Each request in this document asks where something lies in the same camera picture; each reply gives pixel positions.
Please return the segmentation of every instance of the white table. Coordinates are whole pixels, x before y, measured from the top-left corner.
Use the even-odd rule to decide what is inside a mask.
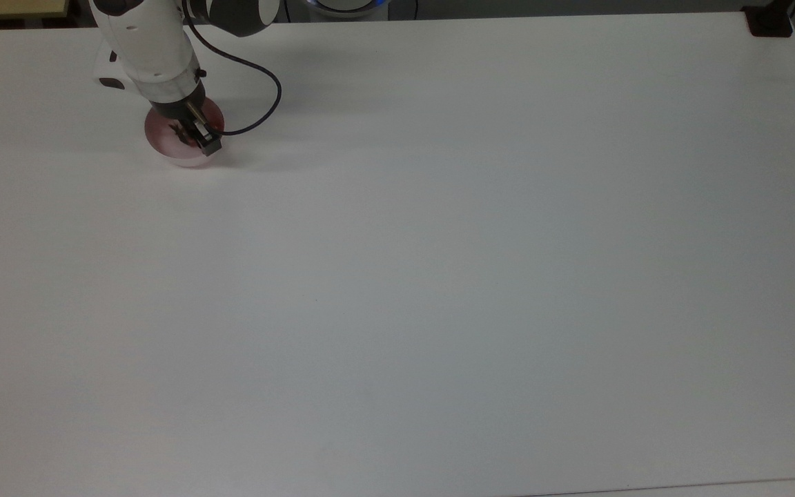
[[[795,37],[741,13],[205,30],[216,167],[0,32],[0,497],[795,478]],[[227,126],[271,83],[199,50]]]

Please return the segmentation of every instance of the yellow surface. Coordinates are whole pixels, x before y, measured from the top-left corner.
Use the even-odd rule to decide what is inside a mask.
[[[69,0],[0,0],[0,19],[66,16]]]

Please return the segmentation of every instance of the black bracket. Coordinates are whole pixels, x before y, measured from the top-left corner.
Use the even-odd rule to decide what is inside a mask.
[[[773,0],[767,6],[742,7],[741,12],[747,16],[747,27],[754,37],[789,38],[793,34],[793,26],[789,24],[787,9],[794,0]]]

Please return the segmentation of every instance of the black cable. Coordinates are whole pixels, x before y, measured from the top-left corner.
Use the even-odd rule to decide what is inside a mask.
[[[279,81],[278,76],[275,76],[275,73],[271,72],[271,70],[265,69],[265,67],[260,66],[259,64],[254,64],[253,62],[247,61],[245,59],[240,59],[240,57],[235,57],[232,54],[226,53],[223,50],[220,50],[220,48],[217,48],[217,47],[214,47],[213,45],[211,45],[210,41],[205,40],[205,38],[202,37],[202,34],[200,32],[198,32],[198,28],[195,27],[195,22],[193,22],[192,16],[189,15],[189,4],[188,4],[188,2],[189,2],[189,0],[183,0],[183,12],[186,13],[186,23],[189,25],[189,29],[192,30],[193,35],[195,35],[195,37],[198,38],[198,41],[200,41],[202,43],[202,45],[204,45],[205,47],[208,47],[208,50],[214,52],[215,54],[217,54],[220,57],[224,57],[225,59],[229,59],[229,60],[231,60],[233,62],[237,62],[239,64],[242,64],[242,65],[247,66],[247,67],[251,67],[252,69],[256,69],[259,72],[262,72],[263,75],[269,76],[269,78],[271,78],[272,81],[275,82],[275,87],[277,87],[277,89],[278,89],[278,94],[275,96],[274,103],[272,103],[272,106],[268,108],[266,113],[263,114],[262,117],[257,119],[256,122],[253,123],[252,125],[246,126],[246,127],[242,127],[241,129],[236,129],[235,131],[218,131],[218,130],[212,129],[212,127],[208,126],[208,131],[211,132],[211,133],[214,133],[215,135],[235,136],[235,135],[241,135],[241,133],[247,133],[248,131],[254,129],[256,126],[259,126],[263,122],[265,122],[265,120],[268,119],[268,116],[271,116],[272,113],[275,112],[275,109],[277,109],[278,104],[281,103],[281,91],[282,91],[282,89],[281,89],[281,81]]]

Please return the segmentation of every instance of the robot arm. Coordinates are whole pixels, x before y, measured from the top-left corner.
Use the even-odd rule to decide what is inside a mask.
[[[183,31],[184,13],[175,0],[92,0],[91,12],[113,55],[137,93],[161,116],[176,119],[205,155],[221,147],[201,113],[205,99],[198,59]],[[271,24],[279,0],[190,0],[195,18],[238,37]],[[101,84],[125,88],[118,79]]]

